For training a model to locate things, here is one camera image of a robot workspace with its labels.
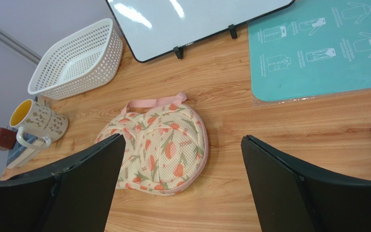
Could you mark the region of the floral mesh laundry bag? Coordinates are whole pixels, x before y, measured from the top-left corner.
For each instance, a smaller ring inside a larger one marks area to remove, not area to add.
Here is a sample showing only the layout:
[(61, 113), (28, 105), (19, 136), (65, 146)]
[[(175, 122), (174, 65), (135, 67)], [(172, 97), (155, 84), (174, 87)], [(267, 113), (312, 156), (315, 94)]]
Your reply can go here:
[(187, 96), (130, 101), (98, 134), (125, 138), (117, 189), (170, 196), (185, 190), (203, 171), (208, 136), (201, 117), (185, 104)]

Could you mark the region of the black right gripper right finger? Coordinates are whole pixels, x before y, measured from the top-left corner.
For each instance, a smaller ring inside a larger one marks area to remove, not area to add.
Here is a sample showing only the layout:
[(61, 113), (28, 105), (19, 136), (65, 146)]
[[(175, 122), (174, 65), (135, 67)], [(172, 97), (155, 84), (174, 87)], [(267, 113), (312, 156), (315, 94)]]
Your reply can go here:
[(243, 160), (264, 232), (371, 232), (371, 181), (336, 173), (242, 138)]

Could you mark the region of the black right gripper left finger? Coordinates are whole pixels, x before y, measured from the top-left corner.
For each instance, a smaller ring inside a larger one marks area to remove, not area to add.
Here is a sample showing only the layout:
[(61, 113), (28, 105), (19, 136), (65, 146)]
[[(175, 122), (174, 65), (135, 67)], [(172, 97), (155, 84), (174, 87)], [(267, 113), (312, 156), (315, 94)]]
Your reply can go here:
[(126, 141), (114, 134), (91, 147), (0, 180), (0, 232), (102, 232)]

